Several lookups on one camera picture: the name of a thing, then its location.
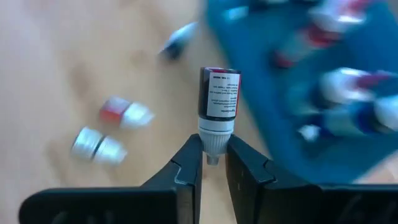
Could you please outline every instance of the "clamp jaw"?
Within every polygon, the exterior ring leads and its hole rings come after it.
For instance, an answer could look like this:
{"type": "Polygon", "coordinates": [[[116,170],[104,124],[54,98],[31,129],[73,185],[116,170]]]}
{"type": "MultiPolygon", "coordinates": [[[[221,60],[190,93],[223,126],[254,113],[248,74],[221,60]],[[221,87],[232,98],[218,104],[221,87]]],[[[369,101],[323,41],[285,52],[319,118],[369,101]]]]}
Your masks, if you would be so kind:
{"type": "MultiPolygon", "coordinates": [[[[199,224],[202,144],[192,135],[140,187],[49,189],[19,210],[21,224],[199,224]]],[[[237,224],[398,223],[397,185],[315,185],[231,136],[226,175],[237,224]]]]}

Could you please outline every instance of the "dropper bottle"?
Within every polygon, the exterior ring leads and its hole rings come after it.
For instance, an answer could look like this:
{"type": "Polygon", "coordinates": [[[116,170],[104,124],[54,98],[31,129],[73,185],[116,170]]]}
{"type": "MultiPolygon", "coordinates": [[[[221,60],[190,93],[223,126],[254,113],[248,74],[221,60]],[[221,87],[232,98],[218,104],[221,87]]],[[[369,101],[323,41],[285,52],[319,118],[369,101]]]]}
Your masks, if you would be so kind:
{"type": "Polygon", "coordinates": [[[295,31],[272,52],[271,62],[280,68],[290,68],[341,40],[351,29],[365,23],[365,10],[371,1],[324,0],[309,10],[308,26],[295,31]]]}
{"type": "Polygon", "coordinates": [[[322,75],[315,83],[299,85],[289,91],[287,104],[290,113],[303,116],[317,114],[335,106],[355,101],[371,101],[372,91],[384,80],[397,75],[385,71],[365,72],[353,68],[338,68],[322,75]]]}
{"type": "Polygon", "coordinates": [[[200,70],[198,129],[207,164],[216,166],[226,153],[238,113],[241,72],[204,67],[200,70]]]}
{"type": "Polygon", "coordinates": [[[374,136],[397,131],[398,95],[326,110],[314,116],[312,125],[299,129],[299,133],[307,141],[318,138],[374,136]]]}

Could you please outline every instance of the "white paint bottle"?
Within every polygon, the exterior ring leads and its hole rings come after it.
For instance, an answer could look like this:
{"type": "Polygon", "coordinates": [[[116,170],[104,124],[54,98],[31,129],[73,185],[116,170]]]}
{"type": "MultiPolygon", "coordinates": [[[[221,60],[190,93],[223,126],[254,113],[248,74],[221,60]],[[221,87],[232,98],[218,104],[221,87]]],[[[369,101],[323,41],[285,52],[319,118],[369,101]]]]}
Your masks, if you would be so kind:
{"type": "Polygon", "coordinates": [[[127,151],[112,137],[84,127],[73,143],[72,154],[94,162],[118,165],[122,163],[127,151]]]}
{"type": "Polygon", "coordinates": [[[383,71],[338,68],[322,75],[315,84],[293,87],[287,95],[288,108],[292,114],[302,116],[355,101],[370,101],[375,95],[369,89],[392,77],[397,76],[383,71]]]}

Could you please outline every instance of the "paint bottle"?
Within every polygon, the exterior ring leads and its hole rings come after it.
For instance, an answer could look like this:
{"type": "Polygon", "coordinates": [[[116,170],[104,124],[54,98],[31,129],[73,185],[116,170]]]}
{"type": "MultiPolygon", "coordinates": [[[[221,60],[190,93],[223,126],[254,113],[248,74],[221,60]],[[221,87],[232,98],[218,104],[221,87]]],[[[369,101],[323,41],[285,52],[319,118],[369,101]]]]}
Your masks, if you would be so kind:
{"type": "Polygon", "coordinates": [[[352,68],[338,68],[322,75],[315,83],[299,85],[289,91],[289,111],[297,116],[317,114],[354,101],[370,101],[370,90],[380,81],[396,75],[378,71],[369,73],[352,68]]]}
{"type": "Polygon", "coordinates": [[[170,60],[179,58],[189,40],[193,37],[198,22],[191,22],[176,30],[168,39],[160,54],[170,60]]]}
{"type": "Polygon", "coordinates": [[[118,165],[127,155],[127,151],[117,140],[84,127],[73,143],[72,154],[94,162],[118,165]]]}
{"type": "Polygon", "coordinates": [[[216,166],[226,153],[238,113],[241,72],[223,68],[201,68],[198,100],[198,129],[207,164],[216,166]]]}
{"type": "Polygon", "coordinates": [[[154,114],[143,104],[111,97],[99,111],[103,121],[116,123],[121,128],[136,129],[148,125],[154,114]]]}
{"type": "Polygon", "coordinates": [[[396,132],[398,131],[398,95],[326,110],[313,118],[312,125],[317,130],[304,138],[313,139],[313,135],[324,138],[396,132]]]}
{"type": "Polygon", "coordinates": [[[308,13],[310,23],[284,41],[272,52],[271,63],[280,68],[290,68],[315,53],[325,49],[353,27],[365,23],[364,9],[370,0],[325,0],[308,13]]]}

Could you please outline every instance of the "white bottle cap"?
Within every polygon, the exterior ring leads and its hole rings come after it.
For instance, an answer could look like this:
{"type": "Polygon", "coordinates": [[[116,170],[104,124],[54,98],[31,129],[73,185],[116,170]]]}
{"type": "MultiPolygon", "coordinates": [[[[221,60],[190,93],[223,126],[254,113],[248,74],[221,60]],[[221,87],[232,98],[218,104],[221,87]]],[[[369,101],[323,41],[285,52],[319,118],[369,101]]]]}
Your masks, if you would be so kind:
{"type": "Polygon", "coordinates": [[[131,129],[140,128],[142,126],[148,125],[154,117],[155,114],[146,106],[138,102],[133,102],[123,113],[120,127],[131,129]]]}
{"type": "Polygon", "coordinates": [[[228,140],[234,131],[234,120],[210,121],[199,118],[198,128],[203,150],[207,155],[207,164],[216,166],[220,155],[226,153],[228,140]]]}
{"type": "Polygon", "coordinates": [[[127,155],[123,145],[117,140],[106,136],[99,145],[93,160],[96,162],[118,165],[127,155]]]}
{"type": "Polygon", "coordinates": [[[398,131],[398,96],[376,100],[374,112],[379,122],[393,131],[398,131]]]}
{"type": "Polygon", "coordinates": [[[374,95],[356,86],[358,78],[365,75],[371,74],[352,68],[339,68],[321,77],[320,89],[324,97],[334,103],[368,101],[373,99],[374,95]]]}
{"type": "Polygon", "coordinates": [[[72,153],[83,159],[91,159],[102,137],[99,131],[84,127],[73,143],[72,153]]]}
{"type": "Polygon", "coordinates": [[[352,0],[325,0],[309,11],[316,25],[328,32],[345,33],[351,26],[362,24],[365,14],[344,14],[343,8],[352,0]]]}
{"type": "Polygon", "coordinates": [[[315,142],[319,137],[320,128],[315,125],[305,125],[297,130],[297,132],[302,135],[304,140],[308,142],[315,142]]]}

